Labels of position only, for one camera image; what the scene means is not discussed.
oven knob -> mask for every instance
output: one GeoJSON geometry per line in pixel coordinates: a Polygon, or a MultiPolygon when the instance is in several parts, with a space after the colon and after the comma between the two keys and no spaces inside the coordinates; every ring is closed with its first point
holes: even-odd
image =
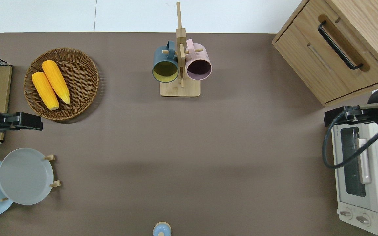
{"type": "Polygon", "coordinates": [[[349,209],[349,208],[346,208],[346,209],[343,210],[343,211],[338,210],[338,214],[339,214],[339,215],[346,216],[346,217],[349,218],[350,220],[352,219],[351,209],[349,209]]]}
{"type": "Polygon", "coordinates": [[[357,219],[357,221],[360,221],[361,223],[365,224],[366,226],[371,225],[370,217],[365,213],[361,216],[357,216],[356,219],[357,219]]]}

oven door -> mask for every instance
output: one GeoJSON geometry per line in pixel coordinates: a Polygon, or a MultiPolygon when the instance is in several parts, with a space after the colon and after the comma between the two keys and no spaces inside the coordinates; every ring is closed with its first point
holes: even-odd
{"type": "MultiPolygon", "coordinates": [[[[334,160],[341,163],[369,139],[367,125],[337,125],[333,128],[334,160]]],[[[336,170],[340,202],[377,212],[372,159],[367,150],[360,157],[336,170]]]]}

pink mug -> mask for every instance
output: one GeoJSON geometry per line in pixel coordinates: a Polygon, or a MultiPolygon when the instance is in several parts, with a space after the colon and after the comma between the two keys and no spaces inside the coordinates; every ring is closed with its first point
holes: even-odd
{"type": "Polygon", "coordinates": [[[186,51],[186,73],[191,79],[203,80],[211,75],[213,67],[208,57],[207,51],[204,46],[199,43],[193,43],[192,39],[186,40],[188,47],[186,51]],[[202,49],[202,52],[195,52],[197,49],[202,49]]]}

white wall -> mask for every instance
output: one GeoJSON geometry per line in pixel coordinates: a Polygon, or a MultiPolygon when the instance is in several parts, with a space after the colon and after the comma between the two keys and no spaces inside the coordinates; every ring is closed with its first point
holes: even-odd
{"type": "MultiPolygon", "coordinates": [[[[187,32],[277,33],[301,0],[180,0],[187,32]]],[[[0,32],[174,32],[174,0],[0,0],[0,32]]]]}

mug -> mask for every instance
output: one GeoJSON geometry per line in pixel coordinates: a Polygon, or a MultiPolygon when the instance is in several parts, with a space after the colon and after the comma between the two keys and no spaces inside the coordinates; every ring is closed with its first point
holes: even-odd
{"type": "Polygon", "coordinates": [[[208,57],[205,47],[199,43],[193,43],[192,39],[186,40],[189,55],[186,55],[186,73],[191,79],[203,80],[211,75],[213,67],[208,57]],[[196,49],[202,49],[202,52],[195,52],[196,49]]]}
{"type": "Polygon", "coordinates": [[[166,46],[160,46],[154,52],[153,76],[159,82],[168,83],[177,78],[179,66],[174,52],[173,41],[169,41],[166,46]]]}

